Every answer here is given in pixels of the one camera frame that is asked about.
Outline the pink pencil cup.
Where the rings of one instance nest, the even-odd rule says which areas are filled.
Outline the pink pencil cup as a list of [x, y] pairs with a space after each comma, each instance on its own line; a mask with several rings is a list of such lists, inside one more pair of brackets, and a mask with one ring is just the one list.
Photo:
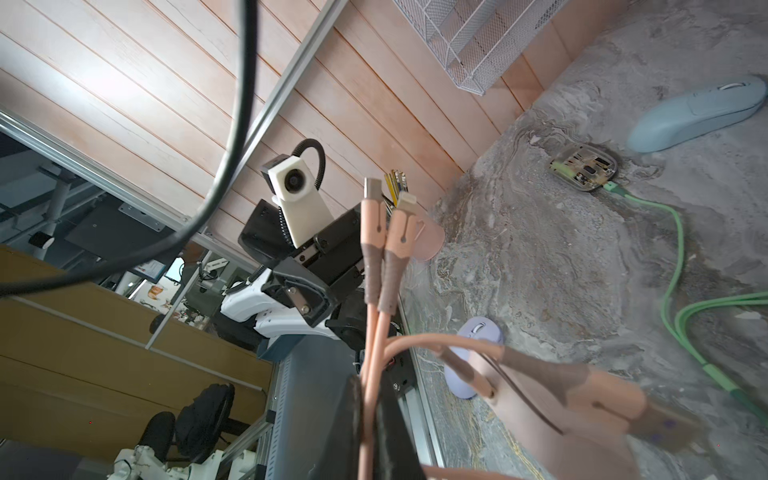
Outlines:
[[[390, 216], [399, 203], [400, 194], [408, 192], [408, 182], [404, 172], [391, 170], [384, 174], [384, 201], [387, 215]], [[444, 229], [434, 221], [420, 206], [417, 220], [417, 235], [412, 256], [419, 262], [432, 260], [441, 251], [445, 242]]]

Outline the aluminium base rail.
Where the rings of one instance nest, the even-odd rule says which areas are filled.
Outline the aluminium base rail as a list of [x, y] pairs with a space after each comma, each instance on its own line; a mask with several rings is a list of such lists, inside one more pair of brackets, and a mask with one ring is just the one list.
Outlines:
[[[356, 479], [362, 388], [353, 352], [319, 336], [300, 340], [279, 363], [267, 479]], [[375, 410], [374, 479], [425, 479], [390, 375]]]

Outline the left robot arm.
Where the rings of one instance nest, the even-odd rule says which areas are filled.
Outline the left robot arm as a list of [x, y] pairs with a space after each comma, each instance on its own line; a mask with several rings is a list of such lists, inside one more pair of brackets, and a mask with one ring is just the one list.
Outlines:
[[299, 247], [288, 245], [279, 209], [260, 201], [240, 246], [260, 269], [230, 288], [212, 320], [217, 334], [274, 360], [281, 340], [316, 335], [365, 347], [360, 209], [353, 207]]

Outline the pink mouse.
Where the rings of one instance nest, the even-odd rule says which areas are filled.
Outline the pink mouse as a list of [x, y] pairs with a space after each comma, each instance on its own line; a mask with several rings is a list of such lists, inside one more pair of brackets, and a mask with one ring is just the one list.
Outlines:
[[587, 365], [528, 359], [521, 371], [472, 353], [494, 389], [486, 402], [512, 436], [556, 479], [638, 479], [631, 423], [649, 402], [636, 385]]

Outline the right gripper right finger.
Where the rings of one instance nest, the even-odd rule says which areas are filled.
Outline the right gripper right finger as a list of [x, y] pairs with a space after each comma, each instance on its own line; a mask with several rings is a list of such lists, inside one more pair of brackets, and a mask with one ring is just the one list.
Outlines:
[[376, 405], [376, 478], [425, 480], [392, 382], [382, 374]]

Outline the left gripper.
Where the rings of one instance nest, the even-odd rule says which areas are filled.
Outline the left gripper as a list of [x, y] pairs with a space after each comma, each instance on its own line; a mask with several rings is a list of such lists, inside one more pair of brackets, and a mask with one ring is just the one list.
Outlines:
[[301, 246], [291, 247], [279, 209], [261, 200], [238, 243], [271, 271], [262, 291], [298, 310], [304, 321], [315, 327], [362, 284], [360, 224], [361, 206], [356, 205]]

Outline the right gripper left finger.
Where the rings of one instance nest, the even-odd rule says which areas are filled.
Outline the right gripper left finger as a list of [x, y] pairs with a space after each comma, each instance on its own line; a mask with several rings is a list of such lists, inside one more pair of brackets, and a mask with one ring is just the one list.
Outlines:
[[323, 452], [309, 479], [357, 479], [361, 435], [362, 386], [357, 375], [350, 375], [345, 380]]

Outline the camouflage green device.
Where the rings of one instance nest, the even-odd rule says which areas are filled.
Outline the camouflage green device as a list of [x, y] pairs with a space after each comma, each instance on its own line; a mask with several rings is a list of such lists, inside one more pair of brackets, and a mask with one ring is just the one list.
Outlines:
[[603, 187], [615, 176], [618, 163], [600, 149], [574, 143], [552, 158], [549, 171], [577, 191], [591, 192]]

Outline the light blue mouse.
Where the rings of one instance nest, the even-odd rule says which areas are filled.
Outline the light blue mouse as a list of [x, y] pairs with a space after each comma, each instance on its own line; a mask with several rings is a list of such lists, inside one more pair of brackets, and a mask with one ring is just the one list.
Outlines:
[[766, 81], [746, 75], [666, 99], [638, 120], [627, 146], [637, 153], [666, 150], [748, 119], [766, 98]]

